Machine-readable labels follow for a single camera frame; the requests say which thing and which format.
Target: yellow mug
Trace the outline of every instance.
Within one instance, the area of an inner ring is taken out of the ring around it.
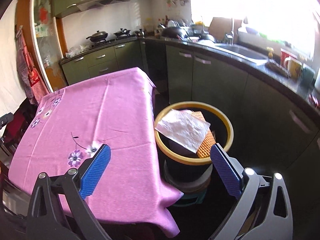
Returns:
[[[287,57],[284,60],[284,67],[287,67],[291,74],[291,78],[297,79],[302,72],[302,63],[293,57]]]

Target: table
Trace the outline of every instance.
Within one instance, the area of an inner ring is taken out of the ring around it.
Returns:
[[[183,194],[160,177],[154,89],[142,70],[132,68],[45,96],[17,148],[9,179],[31,194],[39,173],[64,174],[108,144],[111,160],[85,200],[92,213],[102,223],[148,222],[176,236],[179,229],[166,207]],[[65,197],[60,199],[70,215]]]

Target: blue textured pad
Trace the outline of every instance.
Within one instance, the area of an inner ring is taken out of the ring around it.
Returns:
[[[241,179],[216,144],[211,147],[210,158],[229,195],[235,196],[238,199],[242,193]]]
[[[108,145],[98,153],[98,156],[91,163],[86,173],[81,179],[81,189],[79,191],[80,196],[83,200],[87,196],[92,195],[96,188],[103,172],[105,171],[108,163],[111,159],[111,149]]]

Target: flower print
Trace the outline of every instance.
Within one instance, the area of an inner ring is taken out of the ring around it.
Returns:
[[[57,106],[61,101],[61,98],[57,98],[53,103],[52,106]]]
[[[86,153],[87,155],[92,158],[95,153],[99,150],[99,148],[101,147],[102,143],[99,143],[97,141],[93,141],[92,145],[88,145]]]
[[[35,128],[39,122],[40,122],[40,118],[35,119],[31,124],[31,128]]]
[[[71,167],[77,167],[80,165],[80,162],[83,158],[82,152],[80,152],[80,150],[75,150],[74,152],[70,153],[68,164]]]
[[[39,112],[37,113],[37,115],[41,114],[44,111],[44,106],[42,106],[39,110]]]
[[[46,112],[46,113],[43,115],[43,118],[48,118],[51,113],[52,113],[52,110],[49,110],[48,112]]]

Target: stove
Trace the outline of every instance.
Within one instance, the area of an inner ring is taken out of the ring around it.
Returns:
[[[131,38],[131,37],[135,37],[135,35],[123,35],[123,36],[119,36],[115,39],[111,39],[108,41],[98,41],[91,46],[91,49],[99,48],[99,47],[105,46],[107,44],[111,44],[115,41],[125,40],[125,39]]]

